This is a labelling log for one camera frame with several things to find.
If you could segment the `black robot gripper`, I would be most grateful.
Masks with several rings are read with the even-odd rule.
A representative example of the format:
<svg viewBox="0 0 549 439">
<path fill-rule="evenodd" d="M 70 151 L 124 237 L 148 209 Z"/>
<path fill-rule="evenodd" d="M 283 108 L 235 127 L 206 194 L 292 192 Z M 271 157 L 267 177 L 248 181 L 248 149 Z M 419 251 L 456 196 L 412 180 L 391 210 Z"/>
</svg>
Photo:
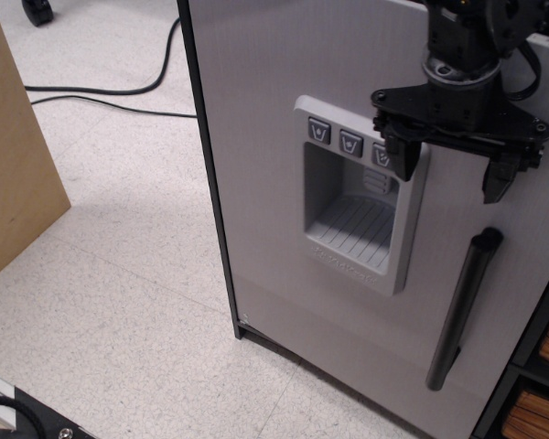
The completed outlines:
<svg viewBox="0 0 549 439">
<path fill-rule="evenodd" d="M 423 143 L 486 156 L 483 202 L 498 203 L 520 169 L 539 165 L 549 123 L 512 103 L 499 60 L 465 72 L 428 54 L 422 67 L 425 84 L 371 95 L 374 129 L 394 173 L 402 181 L 412 178 Z"/>
</svg>

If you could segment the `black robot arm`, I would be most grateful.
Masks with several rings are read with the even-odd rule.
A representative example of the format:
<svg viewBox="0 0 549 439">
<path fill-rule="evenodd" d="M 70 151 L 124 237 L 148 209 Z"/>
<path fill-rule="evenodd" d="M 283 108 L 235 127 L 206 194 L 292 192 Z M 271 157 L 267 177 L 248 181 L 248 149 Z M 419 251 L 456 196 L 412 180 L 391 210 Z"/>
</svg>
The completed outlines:
<svg viewBox="0 0 549 439">
<path fill-rule="evenodd" d="M 549 35 L 549 1 L 427 1 L 423 85 L 371 95 L 374 129 L 395 174 L 412 178 L 422 144 L 486 156 L 482 192 L 499 202 L 520 172 L 540 165 L 549 123 L 517 107 L 540 86 L 528 42 Z"/>
</svg>

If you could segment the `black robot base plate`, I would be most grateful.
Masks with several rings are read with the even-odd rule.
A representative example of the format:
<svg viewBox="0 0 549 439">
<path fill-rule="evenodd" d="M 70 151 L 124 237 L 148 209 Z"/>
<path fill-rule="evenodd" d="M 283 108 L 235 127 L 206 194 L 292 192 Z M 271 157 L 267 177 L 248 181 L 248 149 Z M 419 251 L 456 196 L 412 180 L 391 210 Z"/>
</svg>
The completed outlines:
<svg viewBox="0 0 549 439">
<path fill-rule="evenodd" d="M 15 400 L 26 405 L 41 421 L 47 438 L 94 439 L 95 436 L 25 391 L 15 387 Z"/>
</svg>

